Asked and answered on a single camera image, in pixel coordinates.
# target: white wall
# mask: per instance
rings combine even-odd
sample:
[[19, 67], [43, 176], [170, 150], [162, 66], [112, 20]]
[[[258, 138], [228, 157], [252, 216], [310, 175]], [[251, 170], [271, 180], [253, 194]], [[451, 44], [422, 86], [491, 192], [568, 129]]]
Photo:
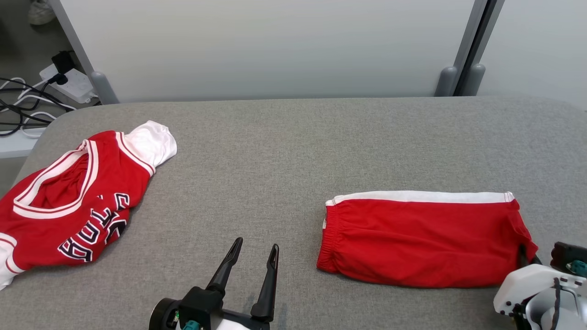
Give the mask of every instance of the white wall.
[[61, 0], [121, 102], [431, 96], [474, 0]]
[[478, 95], [524, 93], [587, 110], [587, 1], [505, 0]]

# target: shoe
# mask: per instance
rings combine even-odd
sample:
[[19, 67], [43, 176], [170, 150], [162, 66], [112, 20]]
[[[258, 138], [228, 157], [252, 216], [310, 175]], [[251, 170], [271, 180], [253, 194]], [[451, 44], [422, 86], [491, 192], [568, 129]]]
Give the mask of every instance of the shoe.
[[32, 25], [43, 25], [55, 19], [55, 12], [49, 0], [34, 0], [29, 8], [29, 23]]

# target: red basketball jersey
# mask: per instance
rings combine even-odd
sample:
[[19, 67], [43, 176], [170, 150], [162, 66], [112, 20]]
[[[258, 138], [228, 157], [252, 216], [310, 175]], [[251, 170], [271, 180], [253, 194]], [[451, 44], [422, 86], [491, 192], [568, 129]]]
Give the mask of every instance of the red basketball jersey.
[[0, 289], [35, 266], [96, 260], [116, 241], [155, 167], [177, 146], [167, 127], [98, 133], [0, 200]]

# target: power strip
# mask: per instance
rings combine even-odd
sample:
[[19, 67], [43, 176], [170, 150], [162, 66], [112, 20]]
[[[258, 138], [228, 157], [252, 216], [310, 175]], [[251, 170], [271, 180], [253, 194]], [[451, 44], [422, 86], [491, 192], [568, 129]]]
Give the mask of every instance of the power strip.
[[[51, 64], [43, 71], [39, 72], [39, 75], [43, 80], [49, 80], [56, 74], [58, 74], [58, 72], [55, 64]], [[63, 85], [58, 85], [55, 82], [50, 84], [51, 87], [80, 104], [89, 103], [92, 97], [96, 96], [94, 94], [94, 87], [92, 87], [92, 83], [90, 83], [90, 79], [88, 79], [83, 73], [76, 69], [71, 69], [65, 73], [65, 76], [68, 78], [68, 82]]]

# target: white cable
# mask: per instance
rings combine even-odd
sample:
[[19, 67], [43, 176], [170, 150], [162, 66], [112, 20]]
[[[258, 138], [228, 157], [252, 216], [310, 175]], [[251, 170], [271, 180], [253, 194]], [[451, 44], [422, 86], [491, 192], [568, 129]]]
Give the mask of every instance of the white cable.
[[[10, 78], [10, 80], [20, 80], [22, 83], [26, 83], [26, 81], [20, 77]], [[4, 84], [2, 84], [2, 86], [0, 86], [0, 89], [3, 89], [9, 83], [11, 83], [11, 82], [5, 82]]]
[[64, 107], [68, 107], [68, 108], [70, 108], [70, 109], [72, 109], [72, 110], [77, 110], [76, 108], [74, 108], [74, 107], [72, 107], [72, 106], [64, 105], [63, 103], [55, 103], [55, 102], [53, 102], [53, 101], [51, 101], [51, 100], [49, 100], [49, 99], [45, 99], [44, 97], [40, 97], [40, 96], [37, 96], [37, 95], [25, 95], [25, 96], [23, 96], [21, 99], [19, 99], [18, 101], [16, 101], [16, 102], [15, 102], [13, 105], [14, 105], [14, 106], [17, 106], [17, 105], [19, 105], [19, 104], [20, 104], [20, 102], [22, 102], [22, 101], [24, 101], [25, 99], [28, 99], [28, 98], [30, 98], [30, 97], [32, 97], [33, 99], [39, 99], [39, 100], [41, 100], [41, 101], [49, 102], [49, 103], [51, 103], [51, 104], [53, 104], [53, 105], [54, 105], [54, 104], [59, 104], [59, 105], [62, 105], [62, 106], [64, 106]]
[[[33, 85], [33, 88], [36, 88], [37, 86], [39, 86], [39, 85], [42, 85], [42, 84], [44, 84], [44, 83], [46, 83], [46, 82], [47, 82], [47, 79], [45, 79], [45, 80], [43, 80], [43, 81], [41, 81], [41, 82], [37, 83], [36, 85]], [[22, 93], [21, 93], [21, 94], [20, 94], [20, 95], [19, 95], [19, 96], [18, 96], [16, 99], [17, 99], [17, 100], [21, 99], [21, 97], [22, 97], [24, 94], [27, 94], [28, 92], [30, 92], [30, 91], [31, 91], [31, 89], [32, 89], [32, 88], [29, 88], [29, 89], [26, 89], [26, 90], [22, 91]]]
[[[50, 114], [50, 113], [48, 113], [48, 112], [44, 112], [44, 111], [37, 111], [37, 112], [35, 112], [35, 113], [31, 113], [31, 117], [34, 117], [34, 116], [36, 116], [36, 115], [45, 115], [45, 116], [47, 116], [47, 117], [51, 117], [53, 120], [57, 119], [57, 118], [56, 118], [54, 115], [52, 115], [52, 114]], [[23, 124], [26, 124], [26, 123], [29, 121], [29, 119], [30, 119], [30, 118], [26, 118], [26, 119], [25, 119], [25, 121], [23, 122]], [[22, 132], [22, 134], [24, 134], [24, 135], [25, 135], [25, 136], [27, 136], [27, 137], [30, 137], [31, 139], [38, 139], [38, 138], [40, 138], [40, 137], [41, 137], [41, 135], [40, 135], [40, 134], [39, 134], [39, 135], [34, 135], [34, 134], [27, 133], [27, 132], [25, 131], [25, 126], [24, 126], [24, 125], [23, 125], [23, 126], [21, 126], [21, 132]]]
[[[25, 81], [24, 79], [20, 78], [20, 77], [14, 77], [14, 78], [12, 78], [11, 80], [20, 80], [20, 81], [22, 81], [22, 83], [26, 83], [26, 81]], [[39, 86], [39, 85], [41, 85], [41, 84], [44, 84], [44, 83], [46, 83], [46, 82], [47, 82], [47, 79], [44, 79], [43, 81], [41, 81], [41, 82], [39, 82], [39, 83], [37, 83], [37, 84], [33, 85], [32, 87], [33, 87], [33, 88], [36, 88], [37, 86]], [[3, 89], [4, 87], [6, 87], [6, 85], [8, 85], [8, 83], [11, 83], [11, 82], [5, 82], [4, 84], [2, 84], [2, 86], [0, 86], [0, 89]], [[68, 107], [68, 108], [70, 108], [70, 109], [72, 109], [72, 110], [77, 110], [76, 108], [74, 108], [74, 107], [72, 107], [72, 106], [64, 105], [63, 103], [54, 102], [54, 101], [52, 101], [52, 100], [45, 99], [44, 97], [40, 97], [40, 96], [37, 96], [37, 95], [25, 95], [25, 94], [27, 94], [28, 92], [30, 92], [31, 90], [32, 90], [31, 88], [24, 90], [24, 91], [23, 91], [23, 92], [22, 92], [22, 93], [21, 93], [21, 94], [20, 94], [20, 95], [19, 95], [19, 96], [16, 98], [16, 102], [13, 104], [13, 106], [17, 106], [17, 105], [19, 105], [19, 104], [20, 104], [22, 101], [24, 101], [25, 99], [34, 98], [34, 99], [39, 99], [39, 100], [41, 100], [41, 101], [45, 101], [45, 102], [48, 102], [48, 103], [51, 103], [51, 104], [54, 104], [54, 105], [62, 105], [62, 106], [64, 106], [64, 107]], [[0, 113], [2, 113], [2, 112], [4, 112], [4, 111], [7, 111], [7, 110], [8, 110], [8, 108], [4, 108], [4, 109], [0, 110]], [[34, 116], [36, 116], [36, 115], [45, 115], [45, 116], [47, 116], [47, 117], [51, 117], [53, 120], [57, 119], [57, 118], [56, 118], [54, 115], [52, 115], [52, 114], [50, 114], [50, 113], [47, 113], [47, 112], [44, 112], [44, 111], [38, 111], [38, 112], [35, 112], [35, 113], [32, 113], [32, 114], [30, 114], [30, 116], [31, 116], [31, 117], [34, 117]], [[31, 119], [31, 118], [28, 118], [28, 117], [27, 117], [27, 118], [25, 119], [25, 121], [23, 122], [23, 124], [26, 124], [26, 123], [27, 123], [27, 122], [28, 122], [30, 119]], [[24, 134], [26, 137], [30, 137], [31, 139], [38, 139], [38, 138], [40, 137], [40, 135], [35, 135], [35, 134], [30, 134], [30, 133], [27, 133], [27, 132], [25, 131], [25, 129], [24, 129], [24, 125], [23, 125], [23, 126], [21, 126], [20, 130], [21, 130], [22, 134]]]

